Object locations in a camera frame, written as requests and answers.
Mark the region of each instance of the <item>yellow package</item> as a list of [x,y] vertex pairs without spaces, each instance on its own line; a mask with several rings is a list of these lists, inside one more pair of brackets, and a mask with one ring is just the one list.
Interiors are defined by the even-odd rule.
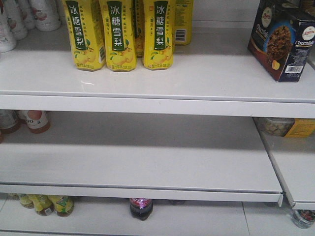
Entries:
[[103,15],[107,67],[131,71],[137,66],[133,0],[99,0]]
[[136,40],[136,55],[137,58],[143,56],[144,43],[144,10],[143,0],[133,0],[134,7],[134,36]]
[[98,0],[63,0],[71,51],[76,67],[95,71],[105,65]]
[[145,43],[143,64],[151,70],[173,64],[174,0],[145,0]]
[[191,42],[193,0],[176,0],[175,44]]

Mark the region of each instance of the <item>bottle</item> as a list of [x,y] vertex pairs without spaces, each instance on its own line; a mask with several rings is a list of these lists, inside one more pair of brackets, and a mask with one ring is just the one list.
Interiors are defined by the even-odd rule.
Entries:
[[79,70],[96,71],[105,65],[102,16],[97,0],[63,0],[71,52]]
[[47,216],[53,212],[54,205],[46,195],[27,194],[27,196],[34,203],[34,208],[37,214]]
[[8,26],[7,14],[2,1],[0,1],[0,53],[11,51],[15,46],[16,38]]
[[74,201],[69,196],[48,195],[48,199],[54,204],[58,216],[67,217],[73,212]]
[[30,5],[37,29],[53,31],[60,27],[61,22],[55,0],[30,0]]
[[148,198],[130,198],[131,215],[140,220],[146,220],[153,211],[153,201]]
[[21,124],[14,110],[0,110],[0,130],[3,134],[17,131]]
[[28,35],[28,30],[24,25],[21,9],[16,0],[2,0],[3,6],[8,16],[8,24],[13,36],[21,40]]
[[18,0],[21,12],[22,12],[22,19],[24,22],[25,27],[28,30],[32,30],[35,28],[35,20],[31,10],[31,6],[28,0]]
[[173,64],[174,1],[143,1],[145,16],[143,64],[147,69],[168,69]]
[[26,117],[26,125],[33,134],[40,134],[49,129],[50,122],[45,111],[23,110],[22,114]]
[[26,124],[26,117],[23,114],[23,111],[22,110],[15,110],[15,113],[18,116],[20,123]]
[[133,0],[100,0],[105,32],[106,64],[112,71],[137,66],[133,30]]
[[8,193],[8,197],[13,200],[19,200],[19,196],[17,193]]
[[182,204],[184,204],[186,201],[185,201],[185,200],[169,200],[169,202],[170,202],[172,205],[182,205]]
[[292,220],[297,227],[307,229],[315,222],[315,210],[293,210]]
[[22,206],[28,209],[34,208],[34,203],[30,200],[30,198],[25,193],[19,193],[19,200]]

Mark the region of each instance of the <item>dark red bottle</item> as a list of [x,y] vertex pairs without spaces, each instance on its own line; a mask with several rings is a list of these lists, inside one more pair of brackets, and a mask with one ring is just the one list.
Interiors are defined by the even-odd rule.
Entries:
[[148,219],[153,211],[153,202],[150,198],[130,198],[131,215],[140,220]]

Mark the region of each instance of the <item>chocolate cookie box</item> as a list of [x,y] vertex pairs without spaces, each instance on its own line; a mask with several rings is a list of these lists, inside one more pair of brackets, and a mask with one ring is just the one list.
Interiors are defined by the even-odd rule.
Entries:
[[248,49],[278,82],[299,81],[315,42],[315,17],[284,0],[261,0]]

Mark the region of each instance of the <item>barcode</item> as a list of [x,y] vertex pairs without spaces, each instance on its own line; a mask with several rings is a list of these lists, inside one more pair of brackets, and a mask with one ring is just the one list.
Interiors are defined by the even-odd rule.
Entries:
[[303,70],[303,66],[290,66],[290,65],[288,65],[285,69],[285,73],[298,74],[298,73],[301,73],[302,70]]
[[104,47],[101,47],[101,48],[99,49],[99,59],[100,59],[100,62],[103,61],[104,58],[105,58],[105,49],[104,49]]
[[175,41],[186,42],[186,29],[177,29],[175,35]]

